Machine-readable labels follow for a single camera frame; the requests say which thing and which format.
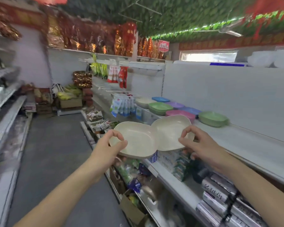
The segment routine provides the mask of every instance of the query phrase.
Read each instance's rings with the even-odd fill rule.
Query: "hand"
[[[114,146],[109,146],[111,137],[117,137],[121,142]],[[101,139],[99,139],[91,156],[87,160],[96,174],[101,177],[102,174],[113,164],[117,154],[127,146],[122,134],[116,130],[109,130]]]
[[[190,132],[196,135],[199,140],[198,143],[184,138]],[[179,142],[186,147],[187,151],[192,152],[193,156],[199,157],[220,173],[223,173],[226,165],[235,160],[233,156],[228,154],[223,147],[219,146],[205,131],[193,125],[183,130]]]

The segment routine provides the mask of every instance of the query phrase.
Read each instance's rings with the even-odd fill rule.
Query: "gray floor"
[[[33,119],[7,221],[13,226],[90,155],[81,114]],[[105,176],[82,197],[66,227],[129,226]]]

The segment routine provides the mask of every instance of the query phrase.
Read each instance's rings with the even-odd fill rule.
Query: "red banner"
[[[179,50],[209,50],[232,49],[249,46],[284,45],[284,33],[260,35],[257,40],[253,37],[233,37],[229,39],[180,43]]]
[[[169,51],[169,41],[159,40],[158,48],[160,52],[163,52],[163,53],[168,52]]]
[[[7,14],[11,23],[27,26],[41,30],[46,15],[40,12],[34,12],[10,6],[0,2],[0,10]]]

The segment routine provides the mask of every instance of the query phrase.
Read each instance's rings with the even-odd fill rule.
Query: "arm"
[[[108,145],[111,137],[118,137],[121,142]],[[24,216],[14,227],[58,227],[62,226],[74,206],[96,183],[114,162],[116,155],[127,146],[121,133],[108,131],[93,150],[91,156],[74,173],[59,184],[39,205]]]
[[[184,139],[193,132],[199,143]],[[270,227],[284,227],[284,193],[241,161],[228,154],[206,132],[189,126],[179,142],[216,171],[227,176]]]

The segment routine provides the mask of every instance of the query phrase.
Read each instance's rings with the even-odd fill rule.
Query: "window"
[[[195,62],[235,62],[237,50],[229,51],[185,51],[180,53],[181,61]]]

